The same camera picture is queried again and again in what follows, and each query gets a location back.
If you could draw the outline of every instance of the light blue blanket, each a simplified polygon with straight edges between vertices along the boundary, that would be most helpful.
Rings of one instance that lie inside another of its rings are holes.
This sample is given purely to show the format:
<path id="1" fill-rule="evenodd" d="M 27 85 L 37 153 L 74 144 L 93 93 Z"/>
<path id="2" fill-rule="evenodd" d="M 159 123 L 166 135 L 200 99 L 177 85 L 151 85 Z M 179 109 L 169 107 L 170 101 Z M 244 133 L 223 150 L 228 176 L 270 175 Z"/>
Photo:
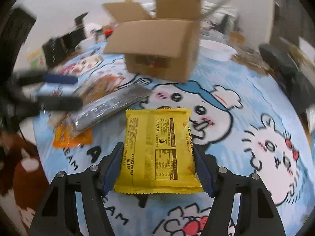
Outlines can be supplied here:
<path id="1" fill-rule="evenodd" d="M 96 45 L 92 53 L 101 52 L 104 45 Z M 90 56 L 91 51 L 65 66 Z M 190 108 L 193 142 L 198 148 L 214 155 L 219 166 L 234 174 L 248 176 L 256 172 L 277 205 L 286 235 L 298 232 L 315 206 L 314 164 L 300 120 L 272 77 L 232 61 L 223 63 L 199 56 L 190 81 L 177 84 L 130 74 L 121 55 L 99 56 L 102 62 L 84 73 L 79 84 L 90 75 L 119 74 L 125 77 L 122 87 L 140 81 L 154 90 L 131 109 Z M 42 93 L 72 91 L 73 87 L 52 84 L 40 89 Z M 58 171 L 78 173 L 98 164 L 118 141 L 124 142 L 125 111 L 93 127 L 92 145 L 64 150 L 52 147 L 54 133 L 48 116 L 42 113 L 33 122 L 48 181 Z M 234 235 L 239 197 L 235 195 L 228 235 Z M 111 191 L 103 202 L 116 235 L 199 235 L 213 199 L 198 193 L 155 194 L 145 200 Z M 77 208 L 81 231 L 88 235 L 79 193 Z"/>

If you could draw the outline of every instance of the cartoon bunny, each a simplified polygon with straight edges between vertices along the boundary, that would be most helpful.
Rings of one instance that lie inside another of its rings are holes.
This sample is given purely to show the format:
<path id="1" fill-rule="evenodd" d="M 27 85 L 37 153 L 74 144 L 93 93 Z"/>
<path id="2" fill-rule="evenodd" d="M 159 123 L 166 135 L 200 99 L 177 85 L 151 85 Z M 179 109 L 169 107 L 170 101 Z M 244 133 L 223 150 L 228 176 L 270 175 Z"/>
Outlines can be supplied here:
<path id="1" fill-rule="evenodd" d="M 92 55 L 82 58 L 79 62 L 70 64 L 66 67 L 56 68 L 56 72 L 61 75 L 75 75 L 80 76 L 94 67 L 97 67 L 103 62 L 103 58 L 100 55 Z"/>
<path id="2" fill-rule="evenodd" d="M 207 222 L 211 207 L 200 210 L 197 203 L 188 205 L 185 208 L 175 207 L 168 212 L 168 216 L 163 219 L 154 229 L 153 236 L 180 235 L 196 236 L 200 235 Z M 226 230 L 227 236 L 234 236 L 235 224 L 230 219 Z"/>
<path id="3" fill-rule="evenodd" d="M 299 152 L 291 143 L 287 133 L 276 130 L 273 118 L 268 114 L 261 115 L 262 127 L 253 125 L 245 130 L 242 139 L 244 152 L 251 153 L 250 164 L 263 180 L 276 205 L 281 205 L 290 195 L 297 192 L 300 178 L 297 160 Z"/>
<path id="4" fill-rule="evenodd" d="M 153 91 L 140 106 L 144 109 L 190 108 L 193 143 L 204 151 L 211 143 L 222 141 L 229 135 L 233 125 L 229 110 L 243 107 L 237 93 L 219 85 L 208 92 L 196 81 L 166 83 L 156 85 Z"/>

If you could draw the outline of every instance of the metal screw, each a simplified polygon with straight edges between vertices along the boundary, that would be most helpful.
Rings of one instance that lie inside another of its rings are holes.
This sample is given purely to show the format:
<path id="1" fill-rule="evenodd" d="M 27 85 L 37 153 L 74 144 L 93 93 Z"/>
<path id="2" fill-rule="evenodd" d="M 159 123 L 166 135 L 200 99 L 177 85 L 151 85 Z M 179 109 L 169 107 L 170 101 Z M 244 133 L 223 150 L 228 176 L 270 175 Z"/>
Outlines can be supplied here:
<path id="1" fill-rule="evenodd" d="M 223 174 L 227 173 L 226 167 L 220 167 L 220 168 L 219 168 L 219 172 L 220 172 L 220 173 L 223 173 Z"/>
<path id="2" fill-rule="evenodd" d="M 57 173 L 57 177 L 63 177 L 65 175 L 65 172 L 64 171 L 59 171 Z"/>
<path id="3" fill-rule="evenodd" d="M 98 165 L 92 165 L 92 166 L 90 167 L 90 170 L 91 170 L 91 171 L 97 171 L 97 170 L 98 170 Z"/>
<path id="4" fill-rule="evenodd" d="M 254 180 L 258 180 L 258 179 L 259 179 L 259 176 L 258 176 L 256 173 L 253 173 L 253 174 L 252 174 L 252 178 L 253 178 Z"/>

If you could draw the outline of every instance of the yellow snack package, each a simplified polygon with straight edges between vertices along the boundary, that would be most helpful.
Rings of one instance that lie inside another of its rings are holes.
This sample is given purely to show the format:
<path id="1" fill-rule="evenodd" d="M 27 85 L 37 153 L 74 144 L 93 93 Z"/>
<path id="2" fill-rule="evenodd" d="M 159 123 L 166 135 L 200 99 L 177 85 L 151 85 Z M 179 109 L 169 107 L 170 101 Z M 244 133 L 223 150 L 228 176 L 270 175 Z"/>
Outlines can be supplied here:
<path id="1" fill-rule="evenodd" d="M 191 194 L 196 178 L 190 109 L 127 110 L 127 128 L 116 192 Z"/>

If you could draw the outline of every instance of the blue gripper pad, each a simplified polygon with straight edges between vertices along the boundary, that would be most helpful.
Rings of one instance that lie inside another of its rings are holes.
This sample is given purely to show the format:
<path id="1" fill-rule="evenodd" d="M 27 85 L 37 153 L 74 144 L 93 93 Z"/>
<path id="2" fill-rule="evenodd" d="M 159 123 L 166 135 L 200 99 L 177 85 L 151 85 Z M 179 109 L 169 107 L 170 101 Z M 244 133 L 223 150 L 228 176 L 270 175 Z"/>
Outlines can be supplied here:
<path id="1" fill-rule="evenodd" d="M 102 193 L 104 196 L 106 196 L 109 191 L 113 190 L 116 179 L 120 173 L 120 164 L 122 160 L 123 147 L 124 144 L 118 142 L 112 153 L 106 156 L 107 159 L 104 161 L 104 164 L 102 165 L 102 168 L 104 169 L 101 169 L 100 176 L 103 176 Z"/>
<path id="2" fill-rule="evenodd" d="M 212 195 L 214 189 L 212 187 L 212 177 L 209 169 L 206 166 L 207 155 L 203 151 L 197 150 L 194 148 L 196 172 L 201 183 L 201 186 L 209 196 Z"/>
<path id="3" fill-rule="evenodd" d="M 49 83 L 74 85 L 78 82 L 78 77 L 73 76 L 73 75 L 46 74 L 43 76 L 43 81 L 49 82 Z"/>

